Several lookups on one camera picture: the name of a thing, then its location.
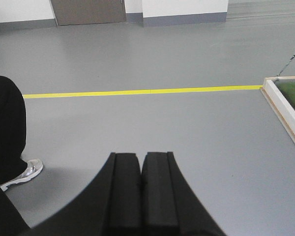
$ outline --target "brown door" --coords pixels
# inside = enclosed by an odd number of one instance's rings
[[[51,3],[60,26],[126,20],[124,0],[51,0]]]

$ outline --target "floor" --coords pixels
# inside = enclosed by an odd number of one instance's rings
[[[143,28],[0,32],[0,75],[23,94],[261,85],[295,53],[295,15]],[[295,60],[282,74],[295,75]],[[173,151],[229,236],[295,236],[295,145],[259,90],[25,99],[23,158],[45,169],[6,193],[35,226],[110,152]]]

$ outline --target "shoe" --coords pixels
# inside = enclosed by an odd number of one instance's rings
[[[0,188],[3,190],[3,192],[6,191],[8,187],[13,184],[25,183],[27,181],[30,181],[32,178],[36,177],[44,167],[42,161],[39,159],[30,160],[27,163],[28,167],[23,173],[21,173],[16,178],[0,185]]]

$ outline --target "white shoe sole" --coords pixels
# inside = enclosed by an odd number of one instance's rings
[[[13,184],[18,184],[18,183],[25,183],[25,182],[28,182],[30,181],[31,179],[35,178],[36,176],[39,175],[39,173],[42,171],[44,166],[42,166],[41,168],[39,168],[34,174],[30,175],[30,176],[27,176],[25,178],[19,178],[19,179],[15,179],[15,180],[11,180],[7,183],[4,183],[2,185],[0,185],[0,188],[2,189],[3,192],[5,192],[8,187],[10,187],[11,185]]]

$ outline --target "yellow tape line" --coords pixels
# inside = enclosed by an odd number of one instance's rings
[[[114,96],[114,95],[136,95],[136,94],[162,94],[181,92],[213,92],[231,90],[258,90],[262,85],[248,86],[223,86],[206,88],[167,88],[167,89],[142,89],[124,91],[103,91],[103,92],[69,92],[69,93],[45,93],[45,94],[25,94],[24,98],[53,98],[53,97],[83,97],[83,96]]]

